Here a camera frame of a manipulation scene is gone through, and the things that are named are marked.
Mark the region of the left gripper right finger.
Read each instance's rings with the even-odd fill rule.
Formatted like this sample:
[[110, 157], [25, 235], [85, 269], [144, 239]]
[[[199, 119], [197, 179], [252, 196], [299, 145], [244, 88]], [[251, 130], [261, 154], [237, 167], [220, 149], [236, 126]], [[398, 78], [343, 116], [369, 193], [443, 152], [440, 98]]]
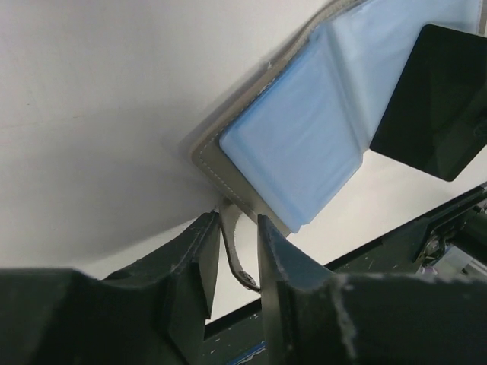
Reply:
[[290, 243], [265, 215], [258, 217], [263, 334], [272, 364], [312, 363], [323, 332], [320, 295], [331, 272]]

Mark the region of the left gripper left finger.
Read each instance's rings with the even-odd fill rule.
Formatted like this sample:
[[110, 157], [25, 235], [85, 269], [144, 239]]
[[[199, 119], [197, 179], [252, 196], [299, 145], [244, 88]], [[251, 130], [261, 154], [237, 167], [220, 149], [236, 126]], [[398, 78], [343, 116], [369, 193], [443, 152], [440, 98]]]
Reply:
[[108, 275], [114, 364], [196, 364], [215, 297], [219, 215], [204, 213], [169, 243]]

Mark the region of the grey card holder wallet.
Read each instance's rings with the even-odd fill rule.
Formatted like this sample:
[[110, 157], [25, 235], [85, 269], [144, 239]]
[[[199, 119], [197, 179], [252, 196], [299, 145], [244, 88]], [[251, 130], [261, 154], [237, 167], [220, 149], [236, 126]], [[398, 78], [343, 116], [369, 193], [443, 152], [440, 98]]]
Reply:
[[242, 214], [284, 235], [309, 224], [358, 170], [421, 29], [485, 37], [484, 1], [332, 1], [214, 121], [192, 162], [225, 195], [233, 276], [244, 271], [234, 231]]

